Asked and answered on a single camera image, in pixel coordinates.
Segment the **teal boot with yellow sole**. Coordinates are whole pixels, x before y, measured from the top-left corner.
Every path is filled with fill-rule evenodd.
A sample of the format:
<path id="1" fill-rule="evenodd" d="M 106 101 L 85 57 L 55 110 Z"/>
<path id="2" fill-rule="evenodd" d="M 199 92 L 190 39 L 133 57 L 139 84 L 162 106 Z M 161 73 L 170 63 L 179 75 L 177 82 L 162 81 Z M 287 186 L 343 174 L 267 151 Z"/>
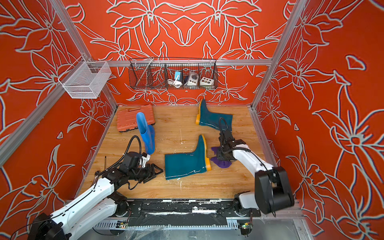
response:
<path id="1" fill-rule="evenodd" d="M 207 156 L 207 143 L 204 135 L 199 135 L 196 149 L 190 153 L 165 155 L 165 178 L 173 180 L 212 170 Z"/>

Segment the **orange plastic tool case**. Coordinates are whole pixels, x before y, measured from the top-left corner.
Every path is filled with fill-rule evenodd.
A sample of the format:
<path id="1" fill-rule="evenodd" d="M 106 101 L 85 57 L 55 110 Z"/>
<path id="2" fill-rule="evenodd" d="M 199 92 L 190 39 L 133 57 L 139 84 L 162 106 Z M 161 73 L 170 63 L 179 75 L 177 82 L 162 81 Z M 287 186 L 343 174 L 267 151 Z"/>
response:
<path id="1" fill-rule="evenodd" d="M 117 130 L 119 132 L 128 132 L 138 129 L 136 115 L 143 113 L 148 125 L 156 123 L 152 105 L 138 106 L 134 108 L 119 108 L 117 111 Z"/>

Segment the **white mesh wall basket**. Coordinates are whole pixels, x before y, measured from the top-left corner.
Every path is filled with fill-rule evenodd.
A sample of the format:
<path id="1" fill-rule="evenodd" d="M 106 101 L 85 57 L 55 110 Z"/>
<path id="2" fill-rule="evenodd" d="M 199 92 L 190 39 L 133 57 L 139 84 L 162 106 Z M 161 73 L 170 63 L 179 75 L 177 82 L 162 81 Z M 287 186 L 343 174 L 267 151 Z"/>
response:
<path id="1" fill-rule="evenodd" d="M 72 99 L 96 99 L 112 72 L 107 62 L 80 62 L 59 83 Z"/>

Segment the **purple cloth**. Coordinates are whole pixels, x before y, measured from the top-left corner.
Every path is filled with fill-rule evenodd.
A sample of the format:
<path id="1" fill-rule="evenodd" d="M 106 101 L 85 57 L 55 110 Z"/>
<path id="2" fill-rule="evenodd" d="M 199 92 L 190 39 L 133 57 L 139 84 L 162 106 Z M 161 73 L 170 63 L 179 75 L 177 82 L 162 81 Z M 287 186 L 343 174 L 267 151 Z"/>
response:
<path id="1" fill-rule="evenodd" d="M 215 163 L 219 168 L 227 169 L 232 165 L 232 163 L 229 161 L 222 161 L 218 159 L 217 153 L 218 153 L 219 147 L 211 147 L 211 150 L 214 152 L 215 156 L 210 158 L 210 161 Z"/>

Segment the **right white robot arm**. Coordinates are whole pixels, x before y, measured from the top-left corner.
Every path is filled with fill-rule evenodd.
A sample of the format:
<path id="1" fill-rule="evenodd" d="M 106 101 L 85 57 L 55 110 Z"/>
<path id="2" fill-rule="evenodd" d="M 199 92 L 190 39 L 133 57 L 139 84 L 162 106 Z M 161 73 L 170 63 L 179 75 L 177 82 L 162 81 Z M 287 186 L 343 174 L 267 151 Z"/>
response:
<path id="1" fill-rule="evenodd" d="M 239 210 L 257 209 L 263 214 L 276 213 L 295 205 L 288 174 L 282 167 L 275 167 L 256 155 L 246 143 L 236 140 L 232 132 L 224 130 L 219 136 L 220 146 L 215 150 L 219 162 L 238 161 L 255 179 L 255 190 L 235 196 Z"/>

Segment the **blue white small box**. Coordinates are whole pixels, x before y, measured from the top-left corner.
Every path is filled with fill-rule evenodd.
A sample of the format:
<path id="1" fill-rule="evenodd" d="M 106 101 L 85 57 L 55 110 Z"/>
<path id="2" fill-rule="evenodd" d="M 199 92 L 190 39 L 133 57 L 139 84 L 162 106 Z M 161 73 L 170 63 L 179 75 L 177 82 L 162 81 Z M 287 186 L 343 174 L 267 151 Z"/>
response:
<path id="1" fill-rule="evenodd" d="M 176 71 L 174 79 L 175 81 L 179 81 L 181 79 L 181 72 Z"/>

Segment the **bright blue rubber boot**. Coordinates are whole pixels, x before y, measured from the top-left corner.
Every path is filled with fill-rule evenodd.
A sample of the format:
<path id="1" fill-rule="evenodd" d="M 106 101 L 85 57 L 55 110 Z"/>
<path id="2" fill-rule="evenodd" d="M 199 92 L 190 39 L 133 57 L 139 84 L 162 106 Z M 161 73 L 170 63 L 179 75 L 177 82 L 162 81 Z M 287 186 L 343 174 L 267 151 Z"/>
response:
<path id="1" fill-rule="evenodd" d="M 145 144 L 146 153 L 152 155 L 155 152 L 155 129 L 147 123 L 145 114 L 142 112 L 136 115 L 137 125 Z"/>

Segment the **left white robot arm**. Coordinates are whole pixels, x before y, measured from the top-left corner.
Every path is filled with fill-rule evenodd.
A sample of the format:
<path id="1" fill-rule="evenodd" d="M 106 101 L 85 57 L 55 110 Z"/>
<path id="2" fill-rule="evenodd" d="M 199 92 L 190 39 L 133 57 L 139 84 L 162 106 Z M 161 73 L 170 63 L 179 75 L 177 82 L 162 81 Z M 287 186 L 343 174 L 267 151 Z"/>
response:
<path id="1" fill-rule="evenodd" d="M 28 239 L 77 240 L 110 216 L 130 216 L 133 211 L 128 199 L 118 190 L 130 181 L 145 184 L 163 172 L 157 165 L 148 163 L 150 157 L 146 153 L 125 153 L 100 172 L 83 194 L 50 215 L 36 217 Z"/>

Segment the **white grey device in basket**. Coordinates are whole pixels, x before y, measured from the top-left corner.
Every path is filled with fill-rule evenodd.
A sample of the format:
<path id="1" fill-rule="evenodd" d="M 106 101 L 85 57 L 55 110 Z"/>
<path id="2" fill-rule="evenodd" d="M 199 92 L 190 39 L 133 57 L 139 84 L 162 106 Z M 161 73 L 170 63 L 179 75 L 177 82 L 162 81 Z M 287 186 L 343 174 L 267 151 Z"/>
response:
<path id="1" fill-rule="evenodd" d="M 185 86 L 194 87 L 197 86 L 199 82 L 199 75 L 194 72 L 190 72 L 188 77 L 185 80 Z"/>

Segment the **teal boot near back wall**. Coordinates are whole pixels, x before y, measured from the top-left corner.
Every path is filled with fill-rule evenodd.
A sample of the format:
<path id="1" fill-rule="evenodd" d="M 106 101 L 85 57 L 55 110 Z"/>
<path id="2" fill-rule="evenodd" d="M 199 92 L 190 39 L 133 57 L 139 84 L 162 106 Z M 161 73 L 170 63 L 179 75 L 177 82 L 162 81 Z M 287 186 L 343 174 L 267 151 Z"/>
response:
<path id="1" fill-rule="evenodd" d="M 232 120 L 233 115 L 210 112 L 205 99 L 200 101 L 196 125 L 211 127 L 216 130 L 232 131 Z"/>

